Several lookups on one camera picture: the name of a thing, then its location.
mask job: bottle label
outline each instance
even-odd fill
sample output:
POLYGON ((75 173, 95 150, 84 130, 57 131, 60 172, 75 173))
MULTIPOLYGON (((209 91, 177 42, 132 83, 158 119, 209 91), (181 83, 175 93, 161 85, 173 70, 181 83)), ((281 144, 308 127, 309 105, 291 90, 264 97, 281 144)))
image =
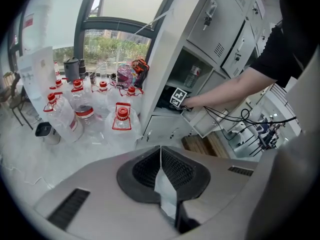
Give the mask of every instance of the bottle label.
POLYGON ((74 118, 73 118, 71 124, 69 125, 69 127, 70 127, 71 130, 74 132, 75 129, 77 128, 77 126, 78 126, 78 120, 77 120, 76 115, 74 115, 74 118))
POLYGON ((197 77, 200 74, 200 68, 197 66, 192 66, 191 71, 190 71, 193 75, 196 75, 197 77))
POLYGON ((94 109, 91 107, 87 111, 75 111, 75 114, 78 118, 86 119, 94 114, 94 109))

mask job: chair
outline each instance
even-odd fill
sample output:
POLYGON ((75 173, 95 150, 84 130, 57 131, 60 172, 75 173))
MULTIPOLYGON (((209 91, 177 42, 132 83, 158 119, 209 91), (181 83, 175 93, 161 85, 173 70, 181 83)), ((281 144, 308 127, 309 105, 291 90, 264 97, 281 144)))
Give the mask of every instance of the chair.
POLYGON ((11 85, 14 81, 14 74, 7 72, 3 76, 4 89, 0 91, 0 104, 7 114, 9 114, 9 99, 11 97, 11 85))
POLYGON ((16 87, 17 87, 17 83, 19 82, 19 80, 20 80, 20 75, 17 74, 15 76, 15 79, 12 82, 12 85, 11 85, 12 100, 10 102, 9 108, 12 110, 12 113, 14 114, 15 118, 19 121, 20 125, 23 126, 20 119, 17 117, 17 115, 15 113, 15 109, 17 108, 20 115, 24 119, 24 121, 28 124, 28 126, 31 128, 31 130, 33 130, 33 127, 30 125, 30 123, 25 118, 25 116, 22 114, 22 108, 23 108, 25 102, 27 102, 29 100, 27 98, 27 93, 26 93, 25 87, 22 87, 21 93, 16 95, 16 87))

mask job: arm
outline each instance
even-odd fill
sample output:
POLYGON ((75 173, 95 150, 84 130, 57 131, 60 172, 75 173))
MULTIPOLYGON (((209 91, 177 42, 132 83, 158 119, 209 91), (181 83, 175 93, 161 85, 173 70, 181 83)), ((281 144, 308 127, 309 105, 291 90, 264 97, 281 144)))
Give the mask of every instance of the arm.
POLYGON ((238 77, 233 78, 204 94, 186 98, 182 105, 193 108, 216 106, 233 102, 262 91, 276 81, 277 80, 274 80, 249 67, 238 77))

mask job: shelf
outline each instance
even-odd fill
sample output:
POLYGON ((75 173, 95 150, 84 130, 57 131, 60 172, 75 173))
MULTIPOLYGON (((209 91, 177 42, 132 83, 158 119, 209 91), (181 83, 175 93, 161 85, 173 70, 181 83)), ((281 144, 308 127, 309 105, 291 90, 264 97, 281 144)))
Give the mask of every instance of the shelf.
POLYGON ((175 118, 179 118, 180 117, 180 111, 174 111, 174 110, 170 110, 167 108, 160 108, 160 107, 155 107, 153 113, 153 116, 164 116, 164 117, 175 117, 175 118))
POLYGON ((183 82, 180 82, 180 81, 175 80, 173 78, 169 78, 165 85, 166 86, 171 86, 171 87, 174 87, 174 88, 180 88, 181 90, 184 90, 184 91, 189 92, 189 93, 193 92, 192 88, 185 87, 183 82))

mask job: black vent slot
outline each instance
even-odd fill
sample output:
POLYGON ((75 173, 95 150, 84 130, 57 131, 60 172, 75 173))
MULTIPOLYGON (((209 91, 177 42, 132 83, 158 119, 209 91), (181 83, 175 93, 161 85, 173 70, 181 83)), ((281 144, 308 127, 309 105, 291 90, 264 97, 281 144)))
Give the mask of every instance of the black vent slot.
POLYGON ((214 49, 214 53, 218 56, 221 57, 221 55, 223 54, 225 48, 223 48, 223 46, 221 45, 221 43, 218 43, 218 45, 216 46, 216 48, 214 49))
POLYGON ((132 169, 133 177, 142 185, 155 189, 156 177, 160 169, 160 150, 137 162, 132 169))
POLYGON ((236 77, 238 72, 239 72, 239 68, 236 68, 236 70, 233 72, 233 75, 236 77))
POLYGON ((242 175, 246 175, 246 176, 251 176, 254 173, 254 170, 251 169, 245 169, 245 168, 240 168, 240 167, 236 167, 236 166, 231 166, 228 171, 237 173, 237 174, 242 174, 242 175))
POLYGON ((191 181, 195 176, 195 170, 190 165, 163 149, 162 168, 176 191, 191 181))
POLYGON ((89 191, 76 188, 48 217, 48 221, 56 227, 66 230, 89 194, 89 191))

